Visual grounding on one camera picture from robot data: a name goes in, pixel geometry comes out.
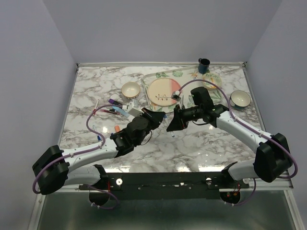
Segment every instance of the marble tabletop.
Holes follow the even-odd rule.
[[[141,85],[138,100],[141,106],[148,107],[141,79],[150,73],[177,69],[180,67],[129,66],[129,67],[80,67],[73,89],[71,102],[61,137],[60,147],[70,149],[98,142],[97,136],[87,130],[85,121],[99,99],[99,105],[107,104],[109,98],[124,103],[121,86],[128,81]],[[210,72],[222,78],[222,89],[229,96],[235,90],[249,93],[244,72],[239,66],[211,65]],[[202,86],[194,82],[195,87]],[[235,114],[255,127],[260,128],[259,117],[252,102],[243,111]],[[115,132],[114,126],[125,128],[128,120],[120,115],[96,113],[90,120],[105,137]],[[163,122],[153,131],[151,140],[138,146],[133,152],[115,159],[98,161],[107,172],[153,173],[153,172],[207,172],[220,171],[235,161],[255,158],[255,154],[232,135],[211,125],[196,126],[192,123],[183,131],[171,137]]]

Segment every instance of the floral tray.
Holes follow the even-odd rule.
[[[170,105],[170,106],[159,106],[154,104],[148,97],[147,95],[147,88],[148,86],[157,78],[171,78],[176,80],[181,86],[184,85],[185,83],[187,83],[190,80],[193,79],[202,79],[203,74],[198,72],[198,65],[196,66],[189,66],[189,67],[185,67],[185,68],[179,68],[179,69],[175,69],[175,70],[169,70],[169,71],[164,71],[164,72],[158,72],[158,73],[152,73],[152,74],[148,74],[146,76],[143,77],[142,79],[142,83],[144,85],[144,89],[145,89],[145,95],[148,101],[148,105],[150,107],[150,109],[152,111],[163,111],[166,113],[170,113],[173,112],[176,104]],[[182,90],[182,94],[181,97],[183,97],[183,104],[186,108],[190,108],[195,106],[195,104],[193,103],[193,99],[191,96],[190,91],[196,87],[200,87],[200,86],[204,86],[203,83],[201,81],[196,81],[193,82],[189,85],[187,85],[183,90]],[[220,92],[218,90],[208,90],[213,103],[218,103],[221,101],[222,95],[220,94]]]

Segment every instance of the orange marker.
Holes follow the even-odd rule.
[[[116,132],[119,132],[119,131],[120,131],[119,126],[115,126],[114,128],[115,128],[115,131],[116,131]]]

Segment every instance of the beige bowl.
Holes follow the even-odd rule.
[[[127,82],[121,87],[121,93],[127,99],[136,98],[140,94],[140,92],[141,92],[140,85],[133,81]]]

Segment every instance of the gray wall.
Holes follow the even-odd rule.
[[[307,1],[284,0],[248,61],[265,127],[286,135],[298,162],[294,195],[307,226]]]
[[[44,0],[78,63],[246,61],[280,0]]]
[[[0,7],[0,229],[27,229],[32,164],[59,138],[75,64],[41,0]]]

